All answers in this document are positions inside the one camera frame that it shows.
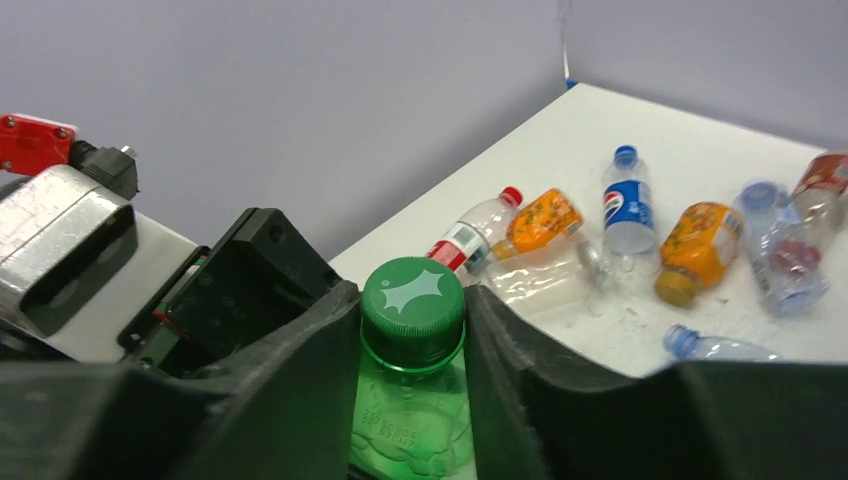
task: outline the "plastic bottle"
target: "plastic bottle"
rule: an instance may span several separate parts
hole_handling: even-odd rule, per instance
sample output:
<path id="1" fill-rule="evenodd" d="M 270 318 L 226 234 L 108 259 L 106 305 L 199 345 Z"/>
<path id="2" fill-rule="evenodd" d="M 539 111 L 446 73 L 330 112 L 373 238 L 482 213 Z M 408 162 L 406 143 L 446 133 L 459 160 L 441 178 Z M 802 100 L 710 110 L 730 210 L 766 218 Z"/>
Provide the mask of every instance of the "plastic bottle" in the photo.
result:
<path id="1" fill-rule="evenodd" d="M 437 479 L 473 461 L 465 297 L 427 258 L 391 260 L 362 292 L 351 462 L 380 479 Z"/>
<path id="2" fill-rule="evenodd" d="M 648 168 L 636 149 L 616 149 L 603 174 L 604 250 L 617 274 L 653 276 L 659 268 Z"/>
<path id="3" fill-rule="evenodd" d="M 720 203 L 684 210 L 660 253 L 663 270 L 654 291 L 666 302 L 690 307 L 702 288 L 716 285 L 736 258 L 744 229 L 742 215 Z"/>
<path id="4" fill-rule="evenodd" d="M 540 249 L 488 265 L 482 283 L 517 314 L 527 317 L 588 300 L 607 276 L 588 241 L 558 239 Z"/>
<path id="5" fill-rule="evenodd" d="M 678 360 L 781 361 L 781 357 L 753 343 L 724 337 L 702 337 L 696 330 L 675 325 L 663 337 L 663 348 Z"/>
<path id="6" fill-rule="evenodd" d="M 558 237 L 571 237 L 583 215 L 560 190 L 552 188 L 522 208 L 507 228 L 506 238 L 492 248 L 498 260 L 542 248 Z"/>
<path id="7" fill-rule="evenodd" d="M 839 197 L 846 188 L 848 153 L 828 152 L 810 162 L 792 193 L 810 242 L 821 251 L 830 245 L 845 221 L 845 206 Z"/>
<path id="8" fill-rule="evenodd" d="M 454 272 L 465 266 L 467 272 L 478 273 L 491 246 L 506 236 L 521 201 L 517 188 L 506 187 L 498 198 L 486 200 L 465 212 L 426 256 Z"/>
<path id="9" fill-rule="evenodd" d="M 821 299 L 828 290 L 819 270 L 821 254 L 808 240 L 786 188 L 750 183 L 734 206 L 745 218 L 745 250 L 766 306 L 786 315 Z"/>

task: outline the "table surface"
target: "table surface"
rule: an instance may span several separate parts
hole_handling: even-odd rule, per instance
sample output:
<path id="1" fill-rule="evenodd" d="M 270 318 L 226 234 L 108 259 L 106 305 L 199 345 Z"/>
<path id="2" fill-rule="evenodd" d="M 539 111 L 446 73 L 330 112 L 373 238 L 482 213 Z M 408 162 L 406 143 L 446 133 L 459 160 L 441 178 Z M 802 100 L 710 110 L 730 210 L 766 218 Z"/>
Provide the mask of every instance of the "table surface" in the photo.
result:
<path id="1" fill-rule="evenodd" d="M 525 201 L 560 188 L 582 210 L 584 231 L 602 227 L 600 176 L 622 144 L 648 163 L 657 234 L 664 239 L 681 212 L 699 201 L 729 203 L 752 178 L 794 186 L 821 149 L 692 115 L 581 84 L 480 154 L 449 178 L 332 260 L 360 286 L 383 262 L 422 255 L 467 209 L 506 185 Z M 747 259 L 740 256 L 724 281 L 703 292 L 694 308 L 669 306 L 650 294 L 602 294 L 526 320 L 588 358 L 631 376 L 645 376 L 672 359 L 661 348 L 675 323 L 704 335 L 723 335 L 770 348 L 789 360 L 848 361 L 848 234 L 825 254 L 831 291 L 793 318 L 766 312 Z"/>

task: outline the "black connector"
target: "black connector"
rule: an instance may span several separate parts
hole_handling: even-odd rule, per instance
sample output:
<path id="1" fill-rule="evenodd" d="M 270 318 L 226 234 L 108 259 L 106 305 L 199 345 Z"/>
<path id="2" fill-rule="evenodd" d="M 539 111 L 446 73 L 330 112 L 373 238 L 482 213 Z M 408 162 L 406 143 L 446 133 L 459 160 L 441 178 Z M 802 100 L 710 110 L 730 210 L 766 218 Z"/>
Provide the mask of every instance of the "black connector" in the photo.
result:
<path id="1" fill-rule="evenodd" d="M 97 148 L 86 141 L 71 145 L 70 165 L 121 197 L 132 200 L 138 193 L 135 151 L 130 147 Z"/>

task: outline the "bottle cap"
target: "bottle cap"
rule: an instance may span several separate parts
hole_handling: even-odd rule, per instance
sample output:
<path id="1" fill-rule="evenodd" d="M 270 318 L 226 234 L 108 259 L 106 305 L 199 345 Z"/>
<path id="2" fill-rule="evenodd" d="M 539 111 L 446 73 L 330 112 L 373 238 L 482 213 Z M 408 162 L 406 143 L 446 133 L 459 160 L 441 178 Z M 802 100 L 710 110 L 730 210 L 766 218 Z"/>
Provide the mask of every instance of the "bottle cap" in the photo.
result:
<path id="1" fill-rule="evenodd" d="M 692 344 L 701 338 L 696 330 L 692 330 L 677 324 L 665 333 L 663 337 L 663 348 L 678 360 L 684 360 L 692 348 Z"/>
<path id="2" fill-rule="evenodd" d="M 377 268 L 362 289 L 362 314 L 363 348 L 388 368 L 423 373 L 462 348 L 462 284 L 435 260 L 403 257 Z"/>
<path id="3" fill-rule="evenodd" d="M 509 207 L 517 207 L 524 201 L 521 191 L 515 187 L 504 188 L 498 198 Z"/>
<path id="4" fill-rule="evenodd" d="M 771 182 L 752 183 L 742 190 L 740 201 L 746 210 L 758 211 L 771 208 L 777 202 L 777 186 Z"/>
<path id="5" fill-rule="evenodd" d="M 518 252 L 515 251 L 515 247 L 512 246 L 506 240 L 501 240 L 498 243 L 492 245 L 492 255 L 495 256 L 498 260 L 506 260 L 507 258 L 514 257 Z"/>
<path id="6" fill-rule="evenodd" d="M 685 273 L 664 270 L 654 282 L 654 292 L 678 307 L 691 307 L 698 294 L 698 283 Z"/>
<path id="7" fill-rule="evenodd" d="M 592 285 L 601 285 L 606 280 L 607 269 L 600 250 L 591 242 L 583 241 L 577 244 L 577 259 L 589 276 Z"/>
<path id="8" fill-rule="evenodd" d="M 631 145 L 622 145 L 615 149 L 613 162 L 620 169 L 627 170 L 636 166 L 636 160 L 639 156 L 636 154 L 636 148 Z"/>

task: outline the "orange juice bottle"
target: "orange juice bottle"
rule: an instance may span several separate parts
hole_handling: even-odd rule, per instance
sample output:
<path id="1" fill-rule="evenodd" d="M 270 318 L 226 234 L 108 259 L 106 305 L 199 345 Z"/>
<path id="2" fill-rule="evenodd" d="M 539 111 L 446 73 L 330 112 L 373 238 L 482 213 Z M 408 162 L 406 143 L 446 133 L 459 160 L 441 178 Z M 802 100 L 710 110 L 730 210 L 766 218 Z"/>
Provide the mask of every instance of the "orange juice bottle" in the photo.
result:
<path id="1" fill-rule="evenodd" d="M 573 235 L 583 215 L 561 191 L 552 188 L 522 208 L 509 224 L 506 239 L 492 247 L 498 260 L 542 248 L 557 235 Z"/>
<path id="2" fill-rule="evenodd" d="M 720 203 L 687 208 L 660 248 L 663 271 L 654 291 L 666 302 L 689 307 L 702 288 L 722 279 L 736 258 L 744 220 Z"/>

